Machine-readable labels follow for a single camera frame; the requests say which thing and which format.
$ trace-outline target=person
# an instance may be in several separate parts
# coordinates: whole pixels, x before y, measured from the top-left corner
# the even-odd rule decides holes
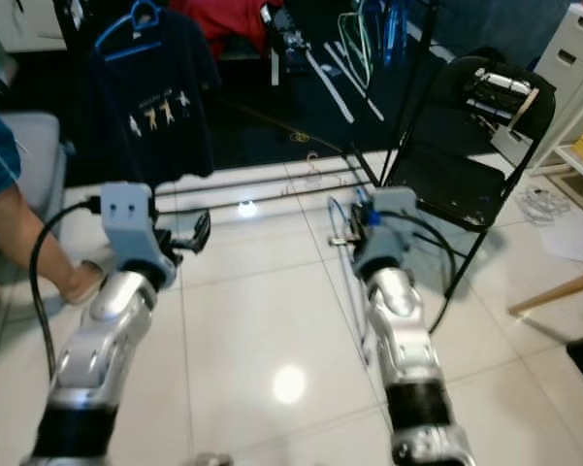
[[[44,225],[16,184],[20,171],[13,133],[0,121],[0,251],[18,266],[27,268]],[[101,267],[93,262],[74,266],[53,235],[48,235],[41,247],[38,272],[56,286],[69,304],[85,301],[104,278]]]

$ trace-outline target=white tile floor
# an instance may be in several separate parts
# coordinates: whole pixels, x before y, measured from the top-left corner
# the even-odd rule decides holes
[[[496,156],[485,160],[508,170]],[[383,154],[371,155],[375,168],[382,161]],[[338,159],[316,165],[344,166]],[[354,183],[347,174],[179,192],[308,170],[301,162],[186,178],[164,186],[170,195],[159,197],[158,207],[191,209]],[[544,179],[532,183],[552,189]],[[65,203],[98,190],[71,189]],[[354,189],[259,204],[248,219],[236,207],[212,212],[210,243],[201,255],[186,255],[138,350],[113,437],[115,466],[186,466],[209,450],[231,452],[241,466],[389,464],[372,335],[366,367],[352,314],[355,282],[350,291],[340,252],[326,244],[331,194],[348,203]],[[187,236],[195,217],[161,221]],[[470,243],[469,234],[428,220],[454,245]],[[61,238],[75,260],[106,242],[99,218],[87,213],[68,217]],[[406,267],[429,322],[440,303],[443,254],[417,246]],[[568,340],[583,336],[583,293],[539,308],[528,321],[505,313],[508,304],[581,273],[583,264],[546,252],[515,203],[507,203],[435,336],[456,417],[479,466],[583,465],[583,377],[564,346],[539,330]],[[14,278],[0,314],[0,466],[30,451],[48,389],[26,276],[0,265],[0,279]],[[49,283],[42,291],[60,345],[80,312],[62,306]]]

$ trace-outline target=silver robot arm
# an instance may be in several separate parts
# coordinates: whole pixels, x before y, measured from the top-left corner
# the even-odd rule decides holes
[[[84,311],[81,325],[64,346],[51,382],[46,409],[25,466],[107,464],[121,393],[138,343],[151,323],[157,292],[170,286],[181,256],[198,253],[211,231],[209,213],[195,236],[172,241],[153,228],[150,190],[141,184],[102,188],[102,220],[117,268]]]
[[[474,466],[464,429],[452,415],[444,377],[423,322],[423,303],[402,269],[413,224],[381,216],[409,216],[416,197],[408,188],[379,190],[371,203],[352,212],[353,269],[368,292],[369,322],[393,427],[397,465]]]

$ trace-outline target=white shelf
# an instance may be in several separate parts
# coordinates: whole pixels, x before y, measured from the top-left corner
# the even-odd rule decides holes
[[[573,151],[571,145],[568,146],[558,146],[554,148],[554,152],[557,153],[562,160],[573,167],[580,175],[583,176],[583,158]]]

